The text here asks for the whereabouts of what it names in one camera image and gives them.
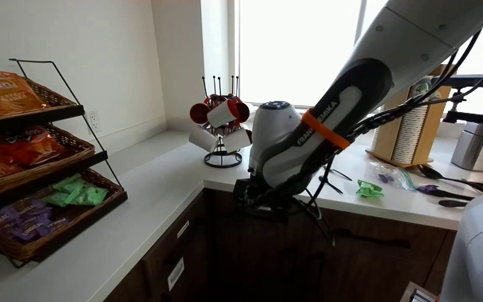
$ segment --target window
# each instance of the window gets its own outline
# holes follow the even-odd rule
[[[385,0],[238,0],[236,68],[241,98],[313,106]],[[459,74],[483,74],[483,34]],[[483,113],[483,90],[459,111]]]

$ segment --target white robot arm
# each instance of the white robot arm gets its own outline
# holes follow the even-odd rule
[[[285,103],[258,110],[251,175],[234,187],[240,205],[285,212],[318,168],[367,131],[360,121],[374,108],[426,76],[481,27],[483,0],[389,0],[302,121]]]
[[[374,108],[426,76],[481,27],[483,0],[389,0],[308,115],[300,120],[286,103],[256,111],[251,175],[236,182],[236,202],[248,212],[286,214],[313,173],[349,142],[411,110],[402,106],[379,125],[364,123]],[[483,301],[483,199],[463,220],[441,301]]]

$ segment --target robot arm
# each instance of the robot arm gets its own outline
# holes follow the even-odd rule
[[[454,54],[481,27],[483,0],[389,0],[338,78],[293,130],[253,131],[251,175],[236,182],[238,204],[288,209],[313,173],[360,135],[357,123]],[[258,110],[270,111],[260,115],[268,121],[256,121],[256,113],[255,125],[288,125],[276,120],[281,110],[286,108]]]

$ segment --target red snack bag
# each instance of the red snack bag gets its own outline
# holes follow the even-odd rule
[[[0,177],[23,172],[23,168],[0,148]]]
[[[0,115],[27,113],[45,106],[25,79],[0,73]]]
[[[25,167],[42,165],[60,157],[65,148],[42,126],[0,138],[0,148]]]

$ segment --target utensil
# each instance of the utensil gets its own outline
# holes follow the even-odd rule
[[[478,192],[483,192],[483,183],[479,183],[479,182],[466,182],[466,180],[458,180],[458,178],[446,178],[437,170],[427,167],[427,165],[417,165],[416,168],[429,180],[446,180],[446,182],[463,183],[463,185],[468,185],[468,187],[471,187],[471,188],[474,188]]]
[[[444,209],[459,209],[459,207],[466,207],[464,202],[459,200],[439,200],[439,205]]]
[[[417,187],[417,192],[431,197],[446,197],[446,199],[458,199],[458,200],[473,200],[473,197],[456,195],[451,192],[439,190],[436,185]]]
[[[338,177],[342,177],[342,178],[347,180],[347,182],[354,182],[350,177],[340,173],[338,170],[330,170],[330,173],[338,175]]]

